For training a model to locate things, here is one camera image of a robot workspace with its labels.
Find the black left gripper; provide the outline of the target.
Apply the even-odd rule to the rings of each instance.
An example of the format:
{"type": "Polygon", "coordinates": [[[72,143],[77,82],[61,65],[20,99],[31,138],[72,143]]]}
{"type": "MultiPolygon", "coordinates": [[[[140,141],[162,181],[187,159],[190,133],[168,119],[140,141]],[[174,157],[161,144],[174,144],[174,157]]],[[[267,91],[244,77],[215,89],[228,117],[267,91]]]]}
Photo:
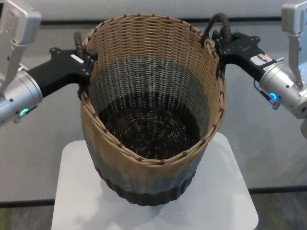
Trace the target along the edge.
{"type": "Polygon", "coordinates": [[[43,97],[47,97],[69,84],[78,84],[78,96],[89,85],[89,72],[92,72],[94,63],[98,60],[96,50],[83,51],[83,56],[76,49],[49,50],[51,59],[41,65],[28,70],[28,74],[38,84],[43,97]]]}

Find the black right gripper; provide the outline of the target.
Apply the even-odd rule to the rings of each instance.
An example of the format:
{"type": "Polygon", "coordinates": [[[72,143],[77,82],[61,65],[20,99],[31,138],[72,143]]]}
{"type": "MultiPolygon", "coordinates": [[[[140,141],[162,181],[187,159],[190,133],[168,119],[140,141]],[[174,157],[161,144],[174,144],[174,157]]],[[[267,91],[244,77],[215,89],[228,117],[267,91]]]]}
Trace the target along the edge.
{"type": "Polygon", "coordinates": [[[261,39],[256,35],[241,32],[231,33],[231,43],[225,43],[224,29],[214,30],[212,34],[214,48],[223,65],[234,64],[242,68],[254,80],[260,81],[264,68],[277,63],[258,47],[261,39]]]}

